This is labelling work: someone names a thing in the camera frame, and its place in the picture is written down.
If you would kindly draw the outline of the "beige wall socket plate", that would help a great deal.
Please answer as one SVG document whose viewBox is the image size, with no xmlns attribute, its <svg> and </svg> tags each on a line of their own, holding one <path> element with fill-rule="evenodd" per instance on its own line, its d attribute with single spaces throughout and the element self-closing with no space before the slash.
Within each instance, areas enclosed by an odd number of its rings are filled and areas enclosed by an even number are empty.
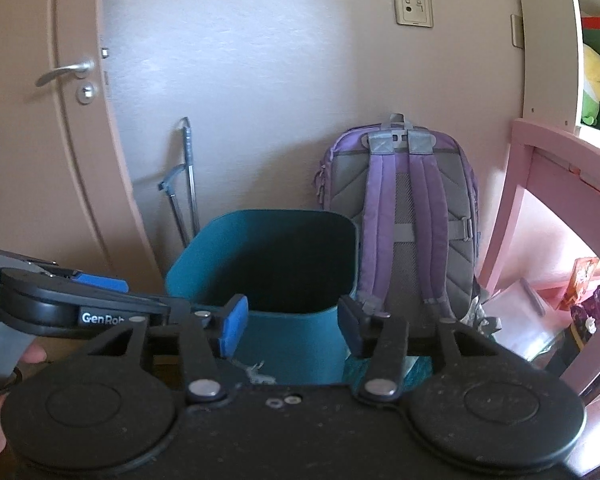
<svg viewBox="0 0 600 480">
<path fill-rule="evenodd" d="M 396 24 L 423 28 L 434 27 L 432 0 L 393 0 Z"/>
</svg>

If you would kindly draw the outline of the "orange snack packet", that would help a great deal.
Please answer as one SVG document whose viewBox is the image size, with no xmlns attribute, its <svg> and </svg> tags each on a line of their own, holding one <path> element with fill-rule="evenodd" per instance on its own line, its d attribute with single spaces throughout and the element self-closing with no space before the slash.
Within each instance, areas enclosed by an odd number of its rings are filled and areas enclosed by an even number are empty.
<svg viewBox="0 0 600 480">
<path fill-rule="evenodd" d="M 597 257 L 577 258 L 573 263 L 570 279 L 562 295 L 562 300 L 559 301 L 559 310 L 568 311 L 580 301 L 599 264 L 600 259 Z"/>
</svg>

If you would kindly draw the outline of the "teal white patterned rug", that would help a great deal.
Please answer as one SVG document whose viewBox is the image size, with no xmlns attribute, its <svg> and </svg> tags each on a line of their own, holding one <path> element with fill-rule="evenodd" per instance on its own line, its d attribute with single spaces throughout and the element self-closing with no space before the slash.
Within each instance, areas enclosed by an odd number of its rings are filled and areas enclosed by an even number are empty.
<svg viewBox="0 0 600 480">
<path fill-rule="evenodd" d="M 406 356 L 402 365 L 402 389 L 413 390 L 432 375 L 429 356 Z M 396 379 L 396 367 L 376 363 L 374 358 L 361 359 L 349 354 L 344 361 L 342 381 L 353 390 L 362 388 L 369 379 Z"/>
</svg>

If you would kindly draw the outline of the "teal trash bin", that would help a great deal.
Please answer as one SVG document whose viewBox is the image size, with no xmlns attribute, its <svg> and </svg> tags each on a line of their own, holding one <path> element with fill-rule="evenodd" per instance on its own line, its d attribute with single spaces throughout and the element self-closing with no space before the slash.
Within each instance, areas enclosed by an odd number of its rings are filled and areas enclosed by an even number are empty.
<svg viewBox="0 0 600 480">
<path fill-rule="evenodd" d="M 341 382 L 349 353 L 337 302 L 357 280 L 358 229 L 350 219 L 249 209 L 205 226 L 166 274 L 166 292 L 208 308 L 245 296 L 237 363 L 279 385 L 329 385 Z"/>
</svg>

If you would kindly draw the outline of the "purple grey backpack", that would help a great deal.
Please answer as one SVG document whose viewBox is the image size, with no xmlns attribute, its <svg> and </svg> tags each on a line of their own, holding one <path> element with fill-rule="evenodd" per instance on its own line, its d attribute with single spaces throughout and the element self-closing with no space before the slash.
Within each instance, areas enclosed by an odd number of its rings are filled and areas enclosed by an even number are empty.
<svg viewBox="0 0 600 480">
<path fill-rule="evenodd" d="M 321 207 L 358 227 L 355 297 L 366 314 L 403 316 L 422 336 L 439 318 L 500 329 L 476 279 L 478 184 L 452 136 L 393 114 L 343 133 L 314 183 Z"/>
</svg>

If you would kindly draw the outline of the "white bookshelf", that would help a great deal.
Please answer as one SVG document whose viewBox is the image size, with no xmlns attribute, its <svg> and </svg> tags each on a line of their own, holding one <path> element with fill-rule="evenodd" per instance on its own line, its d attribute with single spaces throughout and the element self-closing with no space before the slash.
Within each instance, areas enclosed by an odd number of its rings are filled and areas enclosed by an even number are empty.
<svg viewBox="0 0 600 480">
<path fill-rule="evenodd" d="M 529 122 L 577 134 L 582 126 L 582 18 L 600 0 L 519 0 L 524 33 L 524 105 Z"/>
</svg>

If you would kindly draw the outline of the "pink desk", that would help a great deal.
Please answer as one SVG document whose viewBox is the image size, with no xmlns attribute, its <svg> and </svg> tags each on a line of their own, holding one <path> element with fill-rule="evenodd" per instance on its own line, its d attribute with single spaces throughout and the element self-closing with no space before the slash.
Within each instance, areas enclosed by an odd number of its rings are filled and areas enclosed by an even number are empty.
<svg viewBox="0 0 600 480">
<path fill-rule="evenodd" d="M 505 181 L 479 283 L 498 288 L 503 270 L 555 287 L 559 256 L 574 258 L 570 238 L 542 220 L 521 218 L 527 194 L 536 198 L 600 258 L 600 148 L 572 133 L 524 119 L 513 121 Z"/>
</svg>

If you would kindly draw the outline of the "purple snack bag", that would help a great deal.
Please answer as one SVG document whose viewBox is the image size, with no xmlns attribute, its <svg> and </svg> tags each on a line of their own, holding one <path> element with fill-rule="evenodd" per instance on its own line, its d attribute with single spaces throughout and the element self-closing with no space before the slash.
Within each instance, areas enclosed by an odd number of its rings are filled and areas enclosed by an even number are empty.
<svg viewBox="0 0 600 480">
<path fill-rule="evenodd" d="M 600 326 L 600 285 L 591 296 L 574 304 L 571 309 L 570 330 L 577 346 L 582 349 Z"/>
</svg>

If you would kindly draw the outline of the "beige wooden door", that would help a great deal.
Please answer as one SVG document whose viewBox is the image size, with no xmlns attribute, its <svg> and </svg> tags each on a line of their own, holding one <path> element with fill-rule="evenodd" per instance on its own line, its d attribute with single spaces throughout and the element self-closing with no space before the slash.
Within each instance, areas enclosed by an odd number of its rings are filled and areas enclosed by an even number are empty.
<svg viewBox="0 0 600 480">
<path fill-rule="evenodd" d="M 0 249 L 160 292 L 105 67 L 104 0 L 0 0 Z M 35 87 L 55 67 L 94 70 Z M 85 81 L 91 104 L 76 100 Z"/>
</svg>

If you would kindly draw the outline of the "yellow green plush toy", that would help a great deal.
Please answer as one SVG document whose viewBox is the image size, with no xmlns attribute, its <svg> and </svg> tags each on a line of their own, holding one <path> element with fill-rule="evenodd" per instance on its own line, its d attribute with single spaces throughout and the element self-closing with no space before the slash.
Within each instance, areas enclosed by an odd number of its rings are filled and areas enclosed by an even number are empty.
<svg viewBox="0 0 600 480">
<path fill-rule="evenodd" d="M 583 101 L 581 122 L 594 126 L 600 114 L 600 55 L 587 44 L 583 45 Z"/>
</svg>

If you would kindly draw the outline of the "silver door lock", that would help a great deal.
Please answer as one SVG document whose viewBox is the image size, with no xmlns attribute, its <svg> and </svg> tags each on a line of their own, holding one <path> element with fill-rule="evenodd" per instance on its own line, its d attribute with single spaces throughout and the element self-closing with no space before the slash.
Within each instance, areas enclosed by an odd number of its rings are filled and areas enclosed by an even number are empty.
<svg viewBox="0 0 600 480">
<path fill-rule="evenodd" d="M 81 105 L 88 105 L 94 101 L 97 96 L 97 87 L 89 81 L 85 81 L 76 88 L 76 100 Z"/>
</svg>

